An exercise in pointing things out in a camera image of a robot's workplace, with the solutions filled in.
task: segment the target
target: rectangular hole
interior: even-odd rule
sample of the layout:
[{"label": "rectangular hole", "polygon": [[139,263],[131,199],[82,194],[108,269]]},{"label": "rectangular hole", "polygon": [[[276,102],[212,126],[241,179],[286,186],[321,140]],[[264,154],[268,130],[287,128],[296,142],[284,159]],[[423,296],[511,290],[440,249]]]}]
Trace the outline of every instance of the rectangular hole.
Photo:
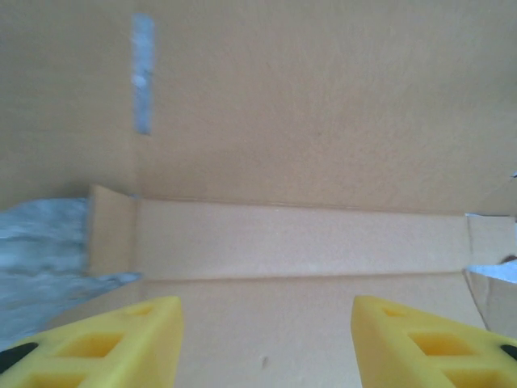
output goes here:
[{"label": "rectangular hole", "polygon": [[456,388],[515,388],[515,385],[497,370],[459,369],[444,371]]},{"label": "rectangular hole", "polygon": [[77,388],[85,378],[77,374],[37,374],[16,388]]},{"label": "rectangular hole", "polygon": [[122,334],[94,333],[77,338],[61,349],[59,357],[100,358],[108,353],[122,340]]},{"label": "rectangular hole", "polygon": [[410,333],[410,338],[427,356],[469,356],[475,352],[462,340],[449,333]]}]

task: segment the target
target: cardboard flap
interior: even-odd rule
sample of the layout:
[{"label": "cardboard flap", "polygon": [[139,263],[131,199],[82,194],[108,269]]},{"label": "cardboard flap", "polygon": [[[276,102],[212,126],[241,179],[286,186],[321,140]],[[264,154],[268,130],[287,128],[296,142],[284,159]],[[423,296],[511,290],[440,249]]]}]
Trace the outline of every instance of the cardboard flap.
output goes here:
[{"label": "cardboard flap", "polygon": [[137,190],[132,2],[2,2],[0,209]]},{"label": "cardboard flap", "polygon": [[471,266],[464,274],[486,327],[517,338],[517,262]]},{"label": "cardboard flap", "polygon": [[460,272],[465,216],[142,200],[137,270],[152,280]]},{"label": "cardboard flap", "polygon": [[137,200],[95,185],[90,201],[89,273],[98,276],[131,271]]}]

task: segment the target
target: black rubber pad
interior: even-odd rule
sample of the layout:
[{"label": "black rubber pad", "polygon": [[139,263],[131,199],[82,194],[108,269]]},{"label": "black rubber pad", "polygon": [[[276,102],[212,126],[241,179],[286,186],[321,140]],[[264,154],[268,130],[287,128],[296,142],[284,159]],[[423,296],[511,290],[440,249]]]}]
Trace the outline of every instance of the black rubber pad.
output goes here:
[{"label": "black rubber pad", "polygon": [[19,345],[15,348],[0,352],[0,374],[4,373],[11,366],[22,360],[27,354],[38,347],[36,342]]},{"label": "black rubber pad", "polygon": [[501,349],[511,358],[517,361],[517,346],[501,345]]}]

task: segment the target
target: cardboard box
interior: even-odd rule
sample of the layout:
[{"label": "cardboard box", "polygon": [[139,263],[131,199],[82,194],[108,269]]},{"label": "cardboard box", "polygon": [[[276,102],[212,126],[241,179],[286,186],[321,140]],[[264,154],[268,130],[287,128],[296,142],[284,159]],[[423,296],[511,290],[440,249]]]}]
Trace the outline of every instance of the cardboard box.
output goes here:
[{"label": "cardboard box", "polygon": [[90,270],[145,281],[54,324],[177,293],[180,388],[359,386],[357,293],[483,325],[461,271],[515,253],[517,2],[314,4],[2,5],[0,208],[142,198],[94,189]]}]

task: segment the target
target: cardboard wall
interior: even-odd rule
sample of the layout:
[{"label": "cardboard wall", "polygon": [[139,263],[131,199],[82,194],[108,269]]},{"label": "cardboard wall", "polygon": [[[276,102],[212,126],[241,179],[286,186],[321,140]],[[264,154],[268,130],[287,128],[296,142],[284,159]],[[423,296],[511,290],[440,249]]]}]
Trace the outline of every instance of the cardboard wall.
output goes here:
[{"label": "cardboard wall", "polygon": [[131,2],[0,5],[0,209],[132,193]]},{"label": "cardboard wall", "polygon": [[465,216],[155,200],[137,216],[152,280],[459,272],[469,244]]},{"label": "cardboard wall", "polygon": [[[517,3],[4,2],[0,207],[85,195],[516,214]],[[132,128],[131,17],[156,23]]]}]

